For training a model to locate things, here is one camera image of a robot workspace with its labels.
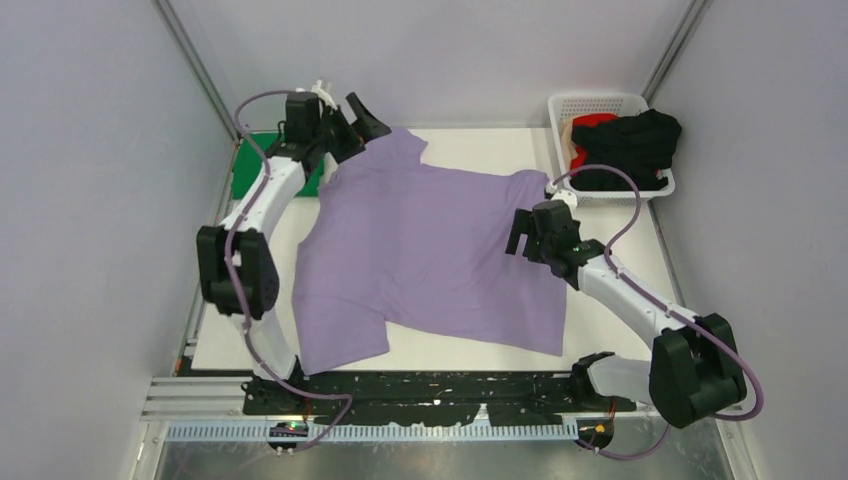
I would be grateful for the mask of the purple t shirt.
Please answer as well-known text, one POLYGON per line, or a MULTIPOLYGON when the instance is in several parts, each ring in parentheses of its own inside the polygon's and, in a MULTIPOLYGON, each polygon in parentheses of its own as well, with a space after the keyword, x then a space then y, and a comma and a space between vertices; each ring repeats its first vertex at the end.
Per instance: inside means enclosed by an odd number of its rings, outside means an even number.
POLYGON ((515 213, 543 200, 546 174, 431 166, 426 148, 396 128, 320 188, 291 300, 306 374, 387 353, 389 323, 562 354, 565 283, 506 251, 515 213))

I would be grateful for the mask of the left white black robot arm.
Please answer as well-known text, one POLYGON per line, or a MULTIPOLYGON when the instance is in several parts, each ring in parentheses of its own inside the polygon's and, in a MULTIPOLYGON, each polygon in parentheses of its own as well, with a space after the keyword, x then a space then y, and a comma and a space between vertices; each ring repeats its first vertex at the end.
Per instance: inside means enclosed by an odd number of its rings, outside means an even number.
POLYGON ((344 162, 391 129, 354 93, 346 97, 353 121, 319 85, 279 94, 285 99, 285 113, 271 146, 259 146, 247 125, 235 122, 241 138, 259 155, 260 171, 223 220, 198 230, 196 251, 203 300, 241 334, 253 373, 273 381, 268 390, 270 403, 284 414, 293 414, 305 405, 307 389, 290 377, 297 356, 275 312, 280 279, 269 236, 326 155, 344 162))

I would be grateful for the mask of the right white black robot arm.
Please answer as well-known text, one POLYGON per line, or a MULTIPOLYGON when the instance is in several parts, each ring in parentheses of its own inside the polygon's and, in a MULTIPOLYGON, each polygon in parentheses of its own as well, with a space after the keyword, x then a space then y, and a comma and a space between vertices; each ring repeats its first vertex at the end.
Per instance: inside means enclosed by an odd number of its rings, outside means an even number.
POLYGON ((629 273, 596 239, 580 236, 580 223, 562 200, 514 213, 506 252, 547 266, 573 290, 615 314, 647 345, 647 360, 599 352, 571 370, 571 397, 596 410, 610 397, 651 405, 682 429, 745 400, 751 382, 728 320, 698 315, 669 302, 629 273))

